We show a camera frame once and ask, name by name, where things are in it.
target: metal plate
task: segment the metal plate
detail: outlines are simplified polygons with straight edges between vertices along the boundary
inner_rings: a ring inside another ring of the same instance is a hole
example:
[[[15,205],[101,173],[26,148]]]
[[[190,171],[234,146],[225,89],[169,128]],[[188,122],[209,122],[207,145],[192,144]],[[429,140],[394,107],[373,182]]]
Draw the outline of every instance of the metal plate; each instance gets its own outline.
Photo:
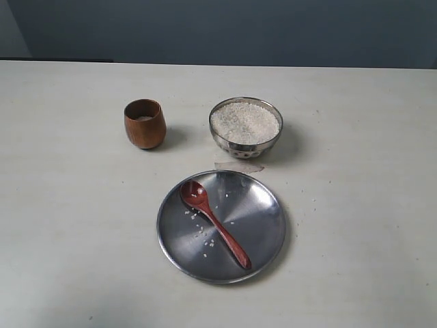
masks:
[[[208,219],[182,202],[180,186],[190,179],[205,187],[212,211],[247,252],[252,269],[243,269]],[[206,282],[228,284],[272,262],[282,247],[285,224],[281,205],[262,183],[239,172],[210,171],[177,184],[164,199],[156,225],[159,243],[177,268]]]

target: wooden spoon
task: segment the wooden spoon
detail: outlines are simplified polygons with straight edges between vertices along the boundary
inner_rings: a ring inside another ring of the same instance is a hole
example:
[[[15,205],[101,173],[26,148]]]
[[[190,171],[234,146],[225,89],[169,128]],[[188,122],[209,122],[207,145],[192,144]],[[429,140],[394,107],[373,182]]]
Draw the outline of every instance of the wooden spoon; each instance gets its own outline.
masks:
[[[188,206],[202,212],[214,224],[241,266],[250,269],[252,263],[246,252],[212,213],[205,188],[200,183],[189,180],[180,187],[180,195]]]

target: steel bowl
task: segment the steel bowl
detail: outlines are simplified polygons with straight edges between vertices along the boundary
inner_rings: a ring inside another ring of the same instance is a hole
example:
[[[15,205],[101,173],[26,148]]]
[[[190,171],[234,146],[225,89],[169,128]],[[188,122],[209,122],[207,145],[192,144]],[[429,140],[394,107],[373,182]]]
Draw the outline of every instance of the steel bowl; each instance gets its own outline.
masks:
[[[226,138],[219,135],[217,131],[215,131],[214,128],[212,127],[211,116],[215,111],[231,103],[250,103],[263,107],[264,109],[267,109],[278,120],[279,132],[272,139],[256,145],[243,145],[240,143],[234,143],[229,140],[226,140]],[[249,97],[235,97],[220,102],[211,110],[209,123],[210,123],[210,131],[211,131],[212,138],[215,140],[217,145],[220,148],[222,148],[224,151],[230,153],[230,155],[238,159],[250,159],[250,158],[258,157],[263,152],[271,149],[276,143],[276,141],[279,139],[279,137],[281,136],[281,132],[283,128],[282,115],[273,105],[269,104],[264,100],[249,98]]]

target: brown wooden cup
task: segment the brown wooden cup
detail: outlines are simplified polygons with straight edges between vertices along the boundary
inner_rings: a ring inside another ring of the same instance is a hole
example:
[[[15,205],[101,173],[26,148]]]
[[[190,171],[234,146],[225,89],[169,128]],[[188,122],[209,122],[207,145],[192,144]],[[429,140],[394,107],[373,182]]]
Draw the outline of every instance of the brown wooden cup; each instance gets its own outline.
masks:
[[[159,146],[167,132],[161,106],[150,99],[135,100],[126,106],[124,126],[130,142],[141,149]]]

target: table surface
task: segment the table surface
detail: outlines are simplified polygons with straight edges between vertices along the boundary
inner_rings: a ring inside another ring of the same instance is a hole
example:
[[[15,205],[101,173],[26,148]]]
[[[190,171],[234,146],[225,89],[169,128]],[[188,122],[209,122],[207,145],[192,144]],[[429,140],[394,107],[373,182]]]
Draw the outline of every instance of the table surface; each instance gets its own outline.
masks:
[[[285,205],[279,257],[212,286],[161,251],[183,178],[235,164],[221,100],[274,104],[285,128],[251,175]],[[156,150],[123,109],[163,107]],[[435,327],[437,71],[0,62],[0,327]]]

